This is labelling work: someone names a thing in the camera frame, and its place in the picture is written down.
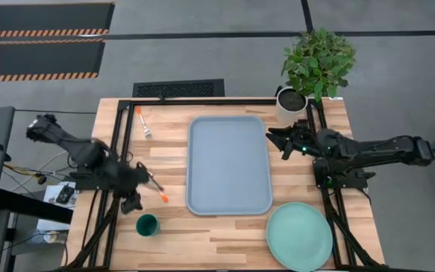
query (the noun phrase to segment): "potted plant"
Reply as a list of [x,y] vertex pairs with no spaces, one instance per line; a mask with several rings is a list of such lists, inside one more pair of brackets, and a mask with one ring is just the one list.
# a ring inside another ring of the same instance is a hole
[[316,101],[322,96],[334,97],[337,87],[346,87],[343,79],[355,59],[355,50],[344,37],[336,36],[325,29],[303,33],[292,48],[285,48],[286,60],[282,76],[288,74],[287,87],[276,98],[277,119],[292,124],[298,113],[308,104],[308,96],[314,94]]

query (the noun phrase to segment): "wooden table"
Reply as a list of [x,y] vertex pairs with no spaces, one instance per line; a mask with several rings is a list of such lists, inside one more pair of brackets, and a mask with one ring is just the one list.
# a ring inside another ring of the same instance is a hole
[[[100,100],[95,119],[92,137],[100,138],[109,145],[118,102],[119,99],[116,98]],[[323,103],[328,127],[351,137],[344,102],[325,98]],[[315,187],[313,177],[313,157],[295,152],[288,161],[281,160],[282,154],[267,141],[273,183],[273,206],[264,215],[196,216],[187,209],[184,199],[187,131],[189,123],[194,118],[202,115],[255,115],[259,116],[268,128],[280,127],[274,110],[274,106],[252,105],[142,107],[153,139],[145,139],[142,124],[135,116],[129,146],[129,150],[134,154],[131,164],[134,165],[138,160],[143,162],[153,172],[156,180],[165,187],[169,202],[164,203],[154,191],[139,189],[144,210],[128,215],[119,213],[111,269],[285,269],[268,249],[265,236],[267,220],[277,207],[290,201],[305,202],[324,213],[322,197]],[[124,113],[122,118],[120,135],[123,135],[126,114]],[[352,233],[376,261],[383,263],[384,258],[368,199],[354,189],[343,190],[343,194]],[[92,196],[93,192],[85,191],[80,193],[77,199],[68,238],[70,261],[82,246]],[[94,229],[98,198],[95,206],[88,236]],[[159,216],[162,229],[159,235],[149,238],[137,234],[135,223],[143,213]],[[342,262],[347,263],[340,231],[338,241]],[[102,264],[105,242],[106,234],[100,242],[97,264]],[[323,268],[333,268],[332,257]]]

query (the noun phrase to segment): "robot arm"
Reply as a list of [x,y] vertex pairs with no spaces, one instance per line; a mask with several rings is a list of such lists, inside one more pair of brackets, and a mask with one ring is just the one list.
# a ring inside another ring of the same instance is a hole
[[401,162],[427,166],[433,161],[429,143],[420,137],[398,136],[385,141],[355,141],[331,129],[314,137],[306,122],[298,121],[288,128],[270,128],[267,137],[288,159],[293,150],[303,155],[333,159],[349,169]]
[[114,197],[125,199],[121,204],[124,214],[134,209],[142,209],[136,187],[149,181],[149,173],[141,163],[138,163],[136,168],[131,168],[127,163],[119,162],[117,155],[104,142],[74,137],[64,131],[51,114],[37,116],[26,130],[26,136],[34,141],[56,144],[68,151],[72,160],[78,164],[79,170],[92,173],[91,179],[95,183],[95,190],[100,188],[99,185],[105,184],[105,188],[113,190]]

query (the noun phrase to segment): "green leafy plant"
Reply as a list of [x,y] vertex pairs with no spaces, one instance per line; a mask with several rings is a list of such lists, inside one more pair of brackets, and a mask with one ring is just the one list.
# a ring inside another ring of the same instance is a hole
[[334,97],[337,87],[347,87],[343,79],[355,64],[355,50],[344,37],[336,36],[325,29],[303,33],[292,48],[285,48],[287,57],[281,75],[288,73],[288,86],[297,93],[308,96],[315,94],[320,101],[322,96]]

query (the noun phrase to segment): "soil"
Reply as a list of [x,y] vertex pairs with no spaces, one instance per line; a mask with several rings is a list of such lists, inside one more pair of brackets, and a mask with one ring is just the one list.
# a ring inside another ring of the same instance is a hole
[[278,96],[279,104],[289,111],[299,111],[305,107],[305,98],[295,90],[286,90]]

